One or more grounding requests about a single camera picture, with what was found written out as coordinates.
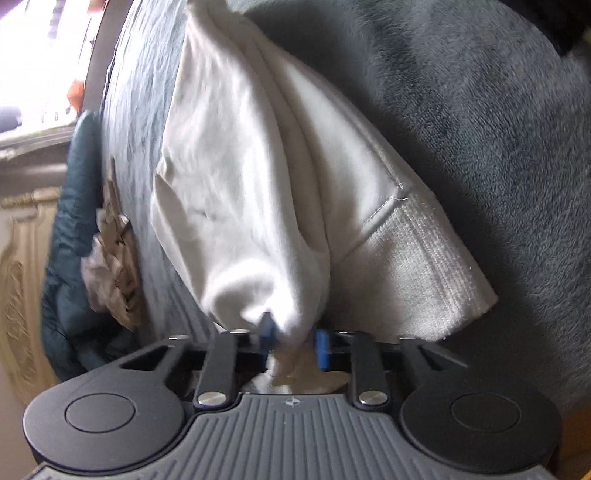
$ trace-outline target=crumpled cloth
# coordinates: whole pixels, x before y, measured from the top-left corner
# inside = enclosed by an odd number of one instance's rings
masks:
[[[219,0],[189,0],[151,220],[212,320],[234,330],[272,314],[273,384],[306,379],[300,347],[322,315],[381,341],[437,340],[496,301],[379,132]]]
[[[90,308],[110,312],[133,331],[144,319],[144,298],[137,266],[137,248],[129,219],[119,211],[114,176],[105,186],[105,208],[98,214],[99,234],[92,252],[80,260]]]

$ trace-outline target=gray ribbed surface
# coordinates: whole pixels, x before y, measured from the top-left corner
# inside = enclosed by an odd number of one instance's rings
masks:
[[[41,468],[31,480],[80,477]],[[199,416],[151,465],[110,480],[476,480],[411,447],[384,414],[342,395],[245,395],[231,411]],[[552,480],[542,467],[498,480]]]

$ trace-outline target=gray fleece blanket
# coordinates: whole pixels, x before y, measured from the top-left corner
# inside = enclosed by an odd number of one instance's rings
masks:
[[[563,410],[591,394],[591,74],[496,0],[232,0],[345,93],[435,192],[499,303],[446,340]],[[103,110],[139,239],[147,338],[207,336],[149,223],[183,0],[135,0]]]

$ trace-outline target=window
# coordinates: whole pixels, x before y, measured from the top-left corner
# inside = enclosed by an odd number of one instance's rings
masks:
[[[24,0],[0,20],[0,140],[75,121],[67,93],[86,78],[104,3]]]

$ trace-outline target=silver screw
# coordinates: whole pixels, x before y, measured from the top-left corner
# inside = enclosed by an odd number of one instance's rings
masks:
[[[359,401],[363,405],[377,406],[388,401],[388,396],[379,390],[368,390],[359,396]]]
[[[204,407],[217,407],[226,403],[227,399],[222,392],[204,392],[197,397],[197,402]]]

